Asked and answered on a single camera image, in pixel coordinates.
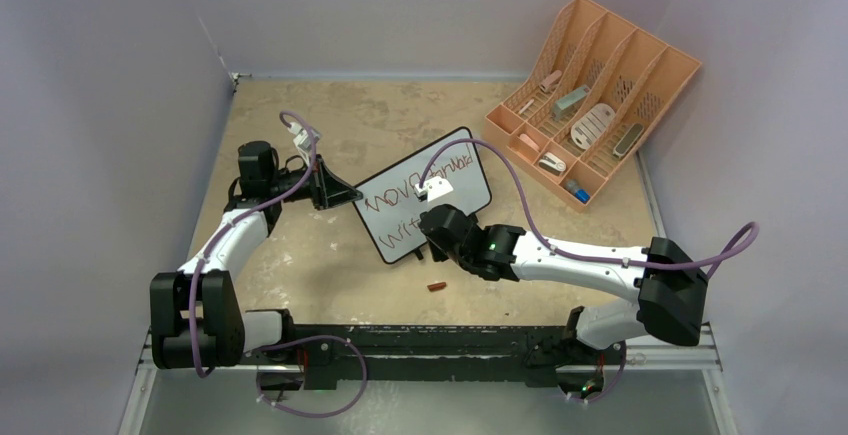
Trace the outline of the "black-framed whiteboard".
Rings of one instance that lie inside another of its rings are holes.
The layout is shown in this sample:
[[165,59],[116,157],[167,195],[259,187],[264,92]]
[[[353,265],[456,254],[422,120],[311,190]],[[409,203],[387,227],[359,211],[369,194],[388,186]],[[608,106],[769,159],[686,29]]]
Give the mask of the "black-framed whiteboard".
[[[354,207],[383,262],[393,264],[426,244],[418,222],[427,205],[417,198],[415,187],[425,165],[441,147],[472,136],[469,128],[456,128],[356,185],[363,198]],[[472,144],[463,142],[446,149],[427,176],[440,176],[450,182],[458,193],[451,203],[466,214],[476,213],[491,203],[491,189]]]

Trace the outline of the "brown marker cap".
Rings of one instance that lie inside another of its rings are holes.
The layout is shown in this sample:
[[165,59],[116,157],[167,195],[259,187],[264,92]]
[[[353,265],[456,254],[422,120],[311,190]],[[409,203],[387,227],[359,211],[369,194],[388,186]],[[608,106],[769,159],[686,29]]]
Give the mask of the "brown marker cap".
[[436,292],[436,291],[440,291],[440,290],[445,289],[446,286],[447,286],[446,282],[437,282],[437,283],[429,284],[427,286],[427,289],[428,289],[429,292]]

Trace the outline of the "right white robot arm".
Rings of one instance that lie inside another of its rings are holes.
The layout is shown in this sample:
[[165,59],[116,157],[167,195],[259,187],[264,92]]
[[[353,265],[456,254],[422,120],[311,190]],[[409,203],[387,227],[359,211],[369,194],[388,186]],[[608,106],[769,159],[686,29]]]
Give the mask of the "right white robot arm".
[[561,347],[573,361],[645,335],[676,346],[700,342],[708,280],[667,238],[647,247],[539,240],[517,226],[482,228],[451,205],[422,213],[419,228],[435,261],[451,260],[484,280],[550,281],[613,295],[605,305],[572,311]]

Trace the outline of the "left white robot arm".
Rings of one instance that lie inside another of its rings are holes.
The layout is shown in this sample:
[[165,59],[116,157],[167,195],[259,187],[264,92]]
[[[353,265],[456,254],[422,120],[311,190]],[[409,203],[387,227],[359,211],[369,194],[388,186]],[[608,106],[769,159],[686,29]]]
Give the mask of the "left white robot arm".
[[180,268],[151,281],[151,350],[160,369],[195,368],[205,376],[212,368],[239,364],[256,349],[275,364],[292,360],[298,337],[289,311],[242,312],[234,279],[271,235],[283,203],[308,200],[325,210],[363,197],[323,158],[291,170],[266,141],[242,145],[238,168],[213,236]]

